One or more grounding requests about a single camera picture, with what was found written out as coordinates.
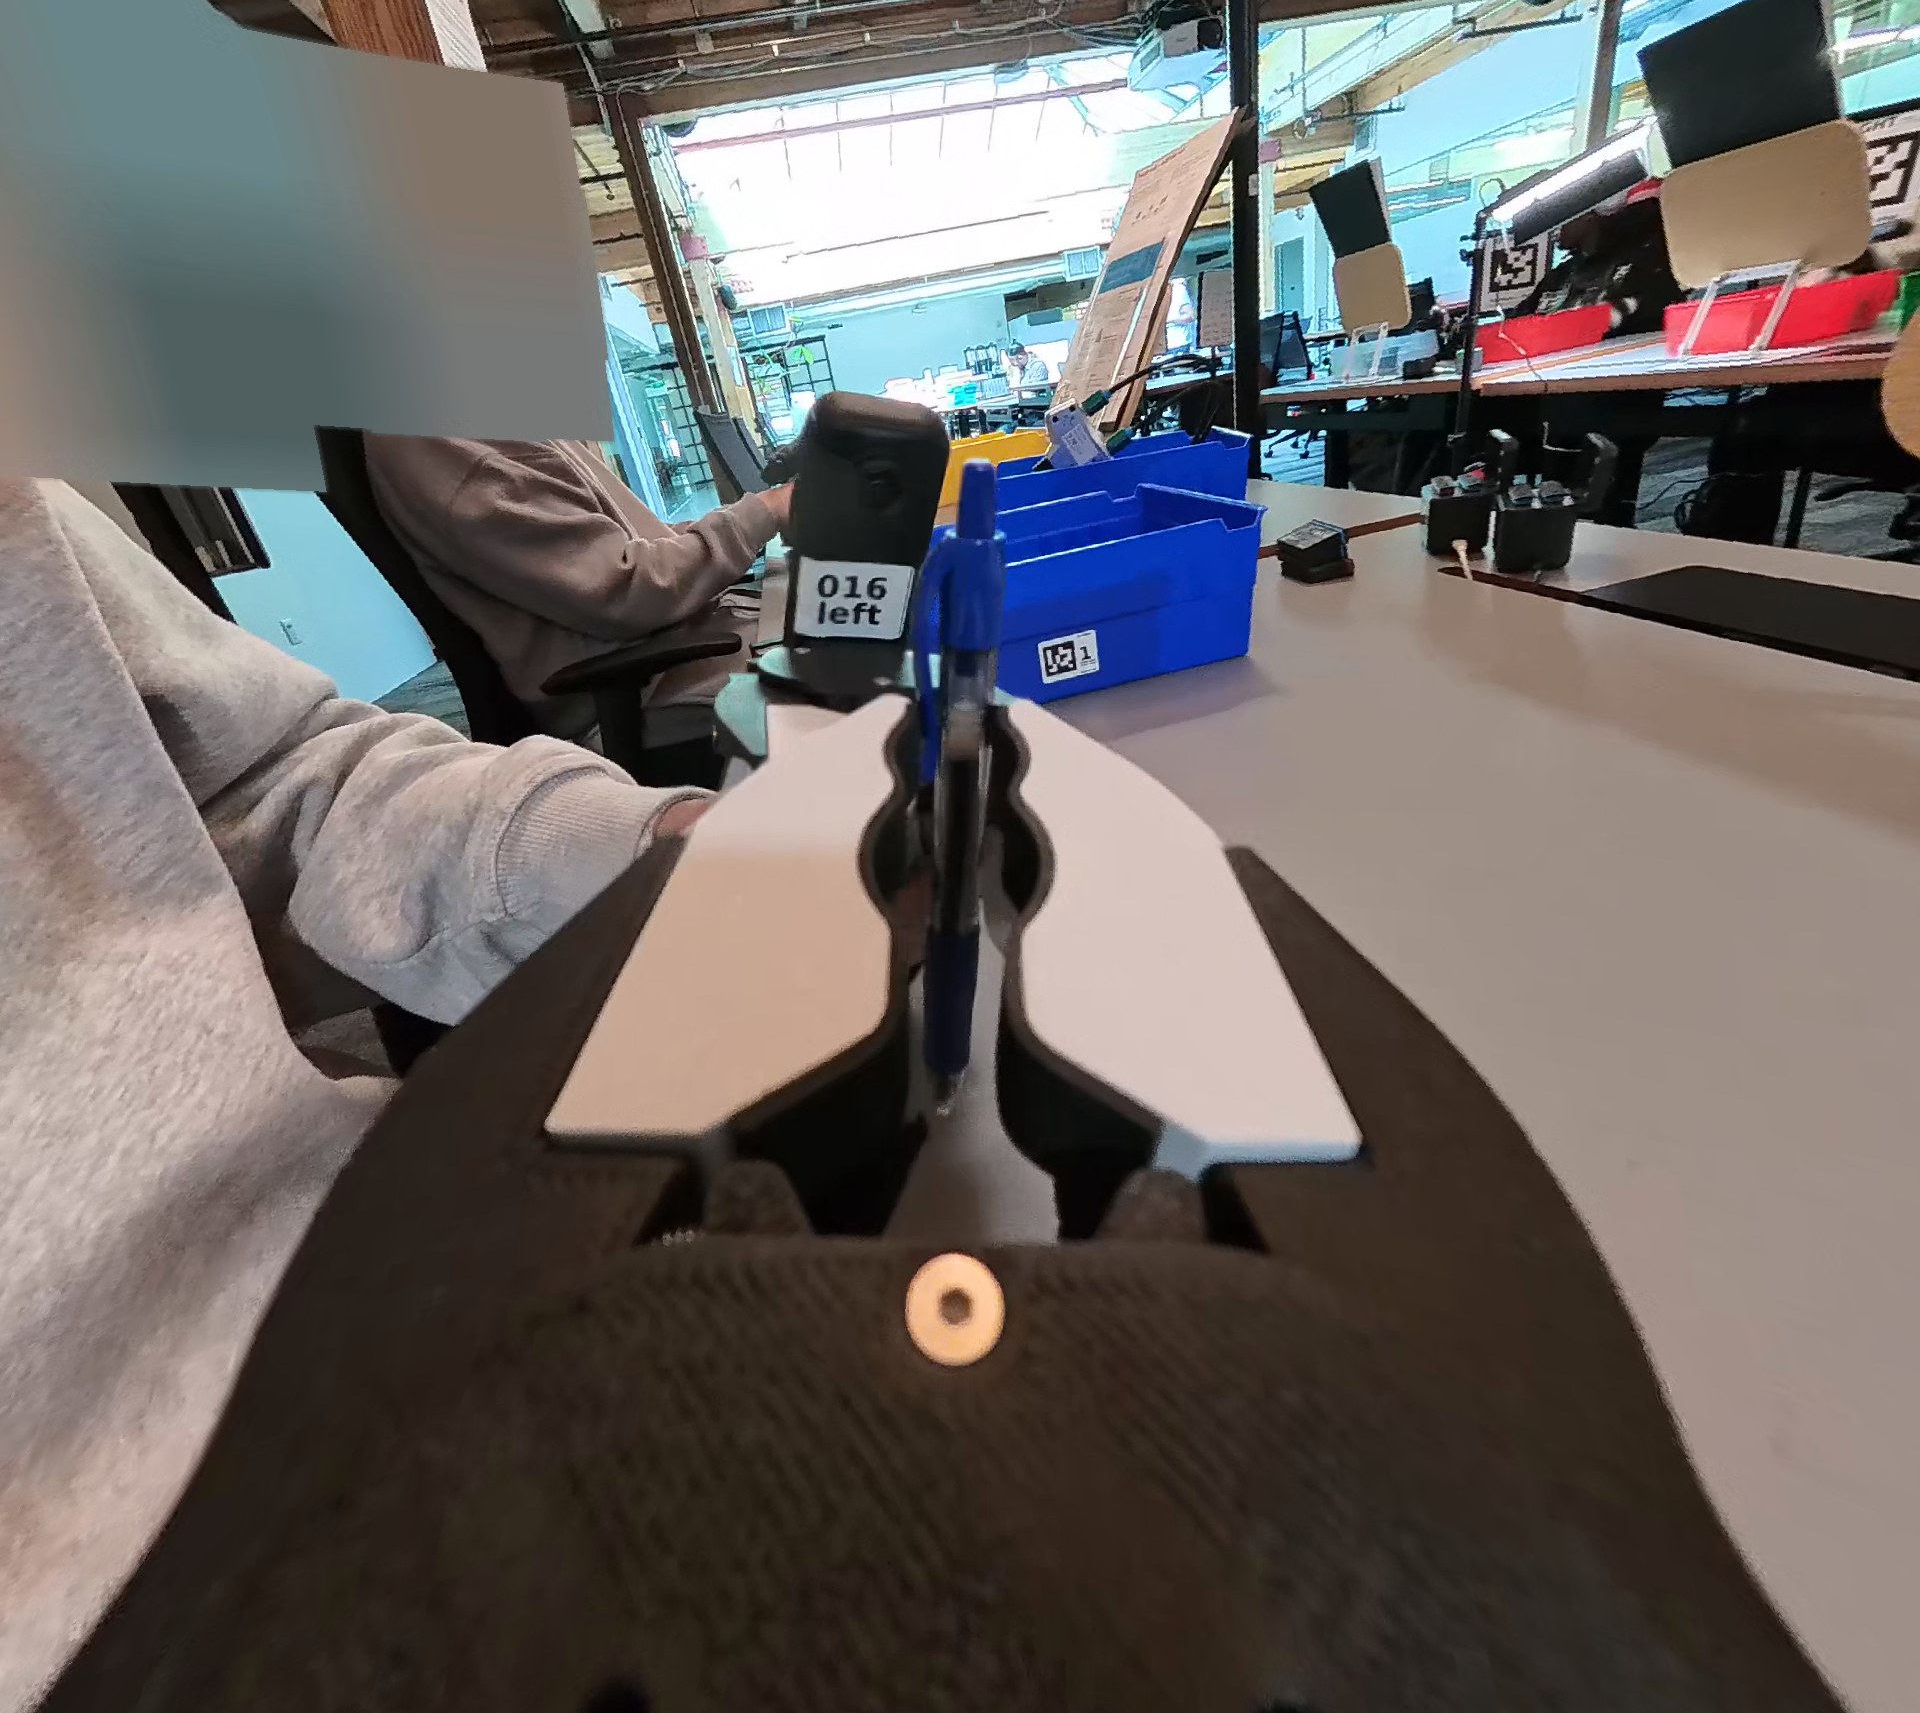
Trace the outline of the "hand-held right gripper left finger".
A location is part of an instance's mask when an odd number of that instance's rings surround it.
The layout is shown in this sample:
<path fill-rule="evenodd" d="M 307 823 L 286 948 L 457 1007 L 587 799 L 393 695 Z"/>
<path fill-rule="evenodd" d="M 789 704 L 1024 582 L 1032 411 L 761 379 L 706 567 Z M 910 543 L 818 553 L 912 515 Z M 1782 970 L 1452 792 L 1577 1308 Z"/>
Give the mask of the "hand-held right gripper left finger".
<path fill-rule="evenodd" d="M 544 1126 L 679 1156 L 868 1156 L 908 1121 L 908 967 L 883 843 L 912 700 L 804 710 L 695 821 Z"/>

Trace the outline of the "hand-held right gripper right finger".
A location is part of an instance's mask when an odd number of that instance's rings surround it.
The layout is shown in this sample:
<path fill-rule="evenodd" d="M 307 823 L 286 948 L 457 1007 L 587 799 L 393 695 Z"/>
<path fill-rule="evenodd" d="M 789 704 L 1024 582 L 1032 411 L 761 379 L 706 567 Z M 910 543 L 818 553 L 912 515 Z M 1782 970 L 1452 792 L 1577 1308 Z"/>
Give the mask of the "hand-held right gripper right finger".
<path fill-rule="evenodd" d="M 1020 1152 L 1056 1179 L 1351 1166 L 1355 1112 L 1213 830 L 1024 699 L 997 713 L 994 791 Z"/>

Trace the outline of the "blue ballpoint pen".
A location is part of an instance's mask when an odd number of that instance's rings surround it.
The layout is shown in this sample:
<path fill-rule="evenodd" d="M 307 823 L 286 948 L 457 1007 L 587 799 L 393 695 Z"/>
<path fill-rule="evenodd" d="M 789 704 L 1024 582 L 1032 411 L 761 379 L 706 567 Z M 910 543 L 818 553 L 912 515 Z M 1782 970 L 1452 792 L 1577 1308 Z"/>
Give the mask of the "blue ballpoint pen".
<path fill-rule="evenodd" d="M 957 517 L 924 561 L 912 618 L 922 785 L 930 791 L 924 850 L 932 861 L 922 1051 L 936 1106 L 950 1106 L 971 1062 L 989 713 L 997 700 L 1006 583 L 997 467 L 971 458 L 960 476 Z"/>

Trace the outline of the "blue labelled plastic bin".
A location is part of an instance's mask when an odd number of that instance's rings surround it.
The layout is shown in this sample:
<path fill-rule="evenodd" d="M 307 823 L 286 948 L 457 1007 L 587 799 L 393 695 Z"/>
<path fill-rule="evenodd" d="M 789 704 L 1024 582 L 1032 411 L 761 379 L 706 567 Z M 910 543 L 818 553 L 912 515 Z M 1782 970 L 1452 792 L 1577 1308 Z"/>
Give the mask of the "blue labelled plastic bin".
<path fill-rule="evenodd" d="M 1264 506 L 1168 483 L 997 512 L 999 692 L 1053 704 L 1250 650 Z"/>

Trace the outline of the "person's left forearm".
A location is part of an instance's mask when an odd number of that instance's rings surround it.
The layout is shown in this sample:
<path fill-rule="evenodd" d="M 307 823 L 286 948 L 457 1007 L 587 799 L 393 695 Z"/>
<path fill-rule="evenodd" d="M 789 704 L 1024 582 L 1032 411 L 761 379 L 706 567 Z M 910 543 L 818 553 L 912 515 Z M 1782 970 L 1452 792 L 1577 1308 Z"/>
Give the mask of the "person's left forearm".
<path fill-rule="evenodd" d="M 343 699 L 71 483 L 7 481 L 4 807 L 62 874 L 245 909 L 258 946 L 457 1023 L 712 796 Z"/>

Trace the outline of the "grey desk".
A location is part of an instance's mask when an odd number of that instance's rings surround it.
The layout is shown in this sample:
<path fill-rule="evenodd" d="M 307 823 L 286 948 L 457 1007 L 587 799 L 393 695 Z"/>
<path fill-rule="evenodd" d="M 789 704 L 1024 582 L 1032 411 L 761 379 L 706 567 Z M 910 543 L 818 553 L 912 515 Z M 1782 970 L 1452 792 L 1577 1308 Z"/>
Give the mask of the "grey desk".
<path fill-rule="evenodd" d="M 1235 661 L 1060 704 L 1262 853 L 1508 1103 L 1703 1484 L 1854 1711 L 1918 1708 L 1918 685 L 1442 572 L 1255 483 Z"/>

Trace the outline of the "black desk mat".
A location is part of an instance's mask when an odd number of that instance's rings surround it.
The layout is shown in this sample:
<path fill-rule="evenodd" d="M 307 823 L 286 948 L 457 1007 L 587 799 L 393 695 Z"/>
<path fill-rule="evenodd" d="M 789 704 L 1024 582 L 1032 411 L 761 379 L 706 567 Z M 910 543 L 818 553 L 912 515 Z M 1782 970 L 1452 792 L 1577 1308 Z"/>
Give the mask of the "black desk mat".
<path fill-rule="evenodd" d="M 1740 645 L 1918 681 L 1918 601 L 1722 567 L 1648 572 L 1577 603 Z"/>

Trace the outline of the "yellow plastic bin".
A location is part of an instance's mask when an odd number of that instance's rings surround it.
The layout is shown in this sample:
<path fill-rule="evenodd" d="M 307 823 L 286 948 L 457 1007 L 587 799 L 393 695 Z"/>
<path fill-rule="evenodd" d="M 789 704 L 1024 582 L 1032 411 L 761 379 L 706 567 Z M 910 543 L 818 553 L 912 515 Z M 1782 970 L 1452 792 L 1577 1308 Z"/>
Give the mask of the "yellow plastic bin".
<path fill-rule="evenodd" d="M 950 512 L 957 506 L 957 496 L 964 486 L 964 467 L 968 461 L 992 461 L 994 467 L 1006 467 L 1011 461 L 1038 461 L 1049 451 L 1049 435 L 1046 429 L 1014 429 L 1014 432 L 989 432 L 989 435 L 968 435 L 960 440 L 950 443 L 950 464 L 947 464 L 947 478 L 942 483 L 939 496 L 939 508 Z"/>

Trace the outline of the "black office chair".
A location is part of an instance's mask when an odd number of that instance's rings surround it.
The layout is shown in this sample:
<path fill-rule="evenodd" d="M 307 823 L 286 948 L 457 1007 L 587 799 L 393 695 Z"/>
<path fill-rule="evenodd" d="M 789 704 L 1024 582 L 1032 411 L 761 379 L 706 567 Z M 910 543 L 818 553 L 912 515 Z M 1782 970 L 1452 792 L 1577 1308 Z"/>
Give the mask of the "black office chair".
<path fill-rule="evenodd" d="M 537 720 L 508 688 L 488 645 L 446 610 L 446 601 L 421 576 L 417 561 L 375 506 L 364 436 L 346 429 L 321 429 L 318 443 L 324 467 L 321 501 L 424 627 L 462 695 L 474 739 L 510 745 L 531 738 Z M 595 710 L 604 756 L 636 782 L 645 786 L 679 782 L 712 786 L 720 777 L 712 722 L 705 720 L 684 739 L 663 739 L 663 729 L 651 722 L 649 690 L 672 671 L 715 664 L 726 671 L 744 664 L 738 631 L 725 621 L 690 621 L 637 645 L 617 645 L 563 668 L 544 692 L 587 699 Z"/>

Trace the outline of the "ceiling projector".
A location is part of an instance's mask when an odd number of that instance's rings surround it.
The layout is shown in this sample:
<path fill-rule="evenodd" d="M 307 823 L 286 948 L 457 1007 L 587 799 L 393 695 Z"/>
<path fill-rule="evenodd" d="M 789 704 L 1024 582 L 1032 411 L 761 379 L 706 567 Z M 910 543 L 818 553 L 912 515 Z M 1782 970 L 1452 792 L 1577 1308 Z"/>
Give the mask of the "ceiling projector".
<path fill-rule="evenodd" d="M 1228 63 L 1225 20 L 1203 15 L 1141 30 L 1131 51 L 1125 84 L 1136 95 L 1209 88 Z"/>

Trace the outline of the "small marker sign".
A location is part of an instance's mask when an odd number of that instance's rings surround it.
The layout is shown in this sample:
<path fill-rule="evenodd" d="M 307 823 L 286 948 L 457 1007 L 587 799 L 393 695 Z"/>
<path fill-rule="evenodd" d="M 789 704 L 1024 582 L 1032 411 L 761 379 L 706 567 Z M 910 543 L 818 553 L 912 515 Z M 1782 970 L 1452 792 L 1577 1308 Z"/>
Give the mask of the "small marker sign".
<path fill-rule="evenodd" d="M 1874 230 L 1918 219 L 1918 104 L 1856 113 L 1867 147 Z"/>
<path fill-rule="evenodd" d="M 1515 237 L 1490 230 L 1479 239 L 1479 315 L 1516 316 L 1536 305 L 1552 268 L 1557 230 Z"/>

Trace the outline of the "red plastic bin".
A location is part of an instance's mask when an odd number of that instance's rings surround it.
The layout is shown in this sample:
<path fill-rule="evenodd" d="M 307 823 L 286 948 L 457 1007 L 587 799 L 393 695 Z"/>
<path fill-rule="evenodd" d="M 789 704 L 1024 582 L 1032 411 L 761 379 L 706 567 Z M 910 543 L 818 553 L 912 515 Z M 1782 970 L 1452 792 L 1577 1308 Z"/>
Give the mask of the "red plastic bin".
<path fill-rule="evenodd" d="M 1476 329 L 1476 366 L 1545 366 L 1551 358 L 1597 347 L 1611 329 L 1611 303 L 1490 316 Z"/>
<path fill-rule="evenodd" d="M 1794 282 L 1782 297 L 1783 282 L 1696 297 L 1664 311 L 1668 357 L 1783 353 L 1870 333 L 1895 305 L 1906 275 L 1902 269 L 1867 269 L 1820 283 Z"/>

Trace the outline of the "person's grey sweatshirt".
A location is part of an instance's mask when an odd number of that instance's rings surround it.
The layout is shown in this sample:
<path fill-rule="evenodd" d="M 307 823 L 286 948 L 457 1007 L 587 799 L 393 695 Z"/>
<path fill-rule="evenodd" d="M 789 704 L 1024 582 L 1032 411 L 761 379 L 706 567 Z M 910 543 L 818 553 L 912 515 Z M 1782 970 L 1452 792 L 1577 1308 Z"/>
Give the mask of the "person's grey sweatshirt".
<path fill-rule="evenodd" d="M 151 1550 L 267 1299 L 382 1109 L 295 1045 L 247 930 L 4 996 L 4 1708 Z"/>

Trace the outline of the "wooden workbench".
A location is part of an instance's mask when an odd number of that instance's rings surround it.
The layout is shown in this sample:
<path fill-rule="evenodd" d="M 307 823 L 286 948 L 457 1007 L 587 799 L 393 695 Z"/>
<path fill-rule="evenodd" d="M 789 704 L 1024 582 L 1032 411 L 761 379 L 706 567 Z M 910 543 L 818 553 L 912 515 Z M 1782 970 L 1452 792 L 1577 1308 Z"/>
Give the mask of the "wooden workbench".
<path fill-rule="evenodd" d="M 1282 380 L 1262 392 L 1266 422 L 1323 421 L 1323 432 L 1355 432 L 1352 403 L 1438 403 L 1447 436 L 1473 435 L 1480 403 L 1545 403 L 1611 394 L 1747 394 L 1794 387 L 1882 380 L 1906 330 L 1860 330 L 1788 351 L 1714 357 L 1668 353 L 1657 333 L 1615 339 L 1584 351 L 1520 358 L 1462 379 L 1442 366 L 1430 379 Z"/>

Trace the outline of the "white monitor light bar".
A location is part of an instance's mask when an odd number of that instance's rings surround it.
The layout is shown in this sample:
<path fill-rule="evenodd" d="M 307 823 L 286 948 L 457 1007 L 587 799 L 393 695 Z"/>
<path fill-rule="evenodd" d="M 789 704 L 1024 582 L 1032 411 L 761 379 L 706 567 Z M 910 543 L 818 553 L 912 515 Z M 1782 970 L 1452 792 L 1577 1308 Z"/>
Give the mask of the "white monitor light bar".
<path fill-rule="evenodd" d="M 1536 239 L 1602 207 L 1648 177 L 1651 122 L 1633 125 L 1602 144 L 1559 165 L 1504 194 L 1480 219 L 1480 237 Z"/>

